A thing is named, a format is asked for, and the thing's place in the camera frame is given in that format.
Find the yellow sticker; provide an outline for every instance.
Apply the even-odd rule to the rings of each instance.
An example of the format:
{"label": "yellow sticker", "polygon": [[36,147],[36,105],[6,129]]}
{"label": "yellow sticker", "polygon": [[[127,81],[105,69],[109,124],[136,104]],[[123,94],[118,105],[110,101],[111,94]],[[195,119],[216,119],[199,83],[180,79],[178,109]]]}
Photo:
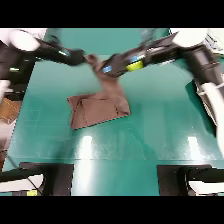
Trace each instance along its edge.
{"label": "yellow sticker", "polygon": [[143,66],[142,61],[137,61],[137,62],[135,62],[135,63],[133,63],[133,64],[128,65],[126,68],[127,68],[129,71],[135,71],[135,70],[141,69],[141,68],[143,68],[143,67],[144,67],[144,66]]}
{"label": "yellow sticker", "polygon": [[37,190],[27,191],[27,196],[37,196]]}

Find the green table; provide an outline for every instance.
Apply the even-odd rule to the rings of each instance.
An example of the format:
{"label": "green table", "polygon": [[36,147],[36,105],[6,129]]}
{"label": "green table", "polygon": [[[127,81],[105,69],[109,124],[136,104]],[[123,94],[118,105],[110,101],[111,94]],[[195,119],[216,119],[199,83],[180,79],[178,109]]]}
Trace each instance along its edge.
{"label": "green table", "polygon": [[[158,36],[167,33],[160,29]],[[101,59],[140,43],[140,29],[63,29],[62,43]],[[35,65],[11,140],[20,162],[74,163],[72,195],[159,195],[157,164],[224,168],[212,125],[180,64],[152,65],[120,82],[131,116],[72,131],[66,97],[101,91],[87,65]],[[8,160],[4,170],[12,169]]]}

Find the blue light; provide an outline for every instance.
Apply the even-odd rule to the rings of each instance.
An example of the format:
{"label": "blue light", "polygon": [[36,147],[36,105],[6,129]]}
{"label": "blue light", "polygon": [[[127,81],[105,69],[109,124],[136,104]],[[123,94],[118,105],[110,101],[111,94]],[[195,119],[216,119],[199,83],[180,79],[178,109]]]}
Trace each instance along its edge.
{"label": "blue light", "polygon": [[133,63],[135,61],[138,61],[138,57],[137,56],[133,56],[130,61],[131,61],[131,63]]}
{"label": "blue light", "polygon": [[104,73],[107,73],[107,72],[110,72],[112,70],[112,67],[111,66],[107,66],[103,69],[103,72]]}

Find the black base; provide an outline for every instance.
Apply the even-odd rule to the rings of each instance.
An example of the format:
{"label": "black base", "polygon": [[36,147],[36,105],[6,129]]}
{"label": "black base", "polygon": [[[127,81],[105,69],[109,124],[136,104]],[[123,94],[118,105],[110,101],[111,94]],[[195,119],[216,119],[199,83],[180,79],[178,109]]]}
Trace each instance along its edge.
{"label": "black base", "polygon": [[[45,180],[37,191],[37,196],[70,196],[74,164],[20,163],[19,168],[40,168],[45,173]],[[12,192],[13,196],[29,196],[29,191]]]}
{"label": "black base", "polygon": [[177,177],[178,170],[183,167],[202,169],[211,168],[211,165],[157,165],[160,196],[186,195],[186,192],[183,192],[180,188],[180,183],[183,182],[183,180],[181,180],[180,177]]}

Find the crumpled cloth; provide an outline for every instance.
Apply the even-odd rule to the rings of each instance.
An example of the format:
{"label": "crumpled cloth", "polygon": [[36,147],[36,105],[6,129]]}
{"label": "crumpled cloth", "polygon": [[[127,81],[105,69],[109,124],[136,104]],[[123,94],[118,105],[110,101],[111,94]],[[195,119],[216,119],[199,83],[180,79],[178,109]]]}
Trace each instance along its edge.
{"label": "crumpled cloth", "polygon": [[88,55],[87,63],[98,78],[103,91],[67,98],[72,108],[70,126],[73,130],[130,115],[130,108],[118,78],[100,72],[104,61],[96,55]]}

